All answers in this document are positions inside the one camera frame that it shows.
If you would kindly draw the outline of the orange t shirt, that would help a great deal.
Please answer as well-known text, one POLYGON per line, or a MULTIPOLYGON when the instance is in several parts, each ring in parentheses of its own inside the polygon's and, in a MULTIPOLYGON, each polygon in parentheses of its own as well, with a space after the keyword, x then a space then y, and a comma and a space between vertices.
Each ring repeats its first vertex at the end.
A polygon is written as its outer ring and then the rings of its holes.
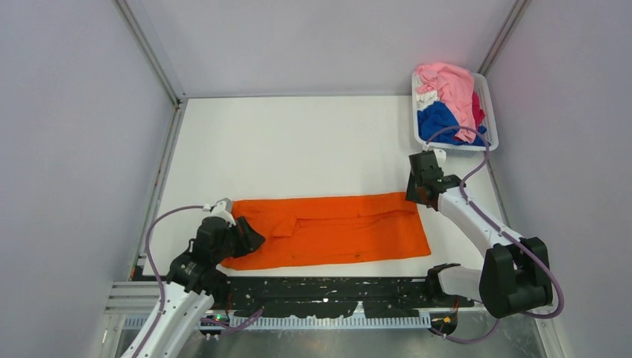
POLYGON ((225 259, 227 269, 355 264, 432 252, 418 207, 404 192, 241 200, 233 213, 265 241, 252 254, 225 259))

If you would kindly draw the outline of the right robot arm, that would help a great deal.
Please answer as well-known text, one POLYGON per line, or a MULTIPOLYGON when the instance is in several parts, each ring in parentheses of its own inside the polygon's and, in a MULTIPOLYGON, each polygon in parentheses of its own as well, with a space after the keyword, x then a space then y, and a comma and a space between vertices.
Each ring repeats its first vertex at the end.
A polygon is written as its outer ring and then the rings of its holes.
POLYGON ((480 207, 462 179, 443 172, 436 151, 422 151, 408 159, 406 200, 450 220, 484 259, 478 269, 457 263, 430 268, 425 287, 428 301, 440 307, 461 296, 483 304, 495 318, 552 304, 554 282, 546 244, 537 237, 520 236, 480 207))

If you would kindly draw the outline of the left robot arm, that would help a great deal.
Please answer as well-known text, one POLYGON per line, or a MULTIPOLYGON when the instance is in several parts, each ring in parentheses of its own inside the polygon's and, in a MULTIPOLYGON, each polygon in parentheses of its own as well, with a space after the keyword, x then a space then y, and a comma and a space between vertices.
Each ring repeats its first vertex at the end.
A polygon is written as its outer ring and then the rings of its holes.
POLYGON ((217 266, 227 258, 252 254, 264 242, 244 217, 234 224, 219 217, 204 219, 186 251, 171 262, 166 279, 159 281, 159 299, 122 356, 175 357, 201 322, 222 327, 225 333, 255 323, 262 309, 235 327, 208 318, 206 312, 221 308, 230 296, 227 276, 217 266))

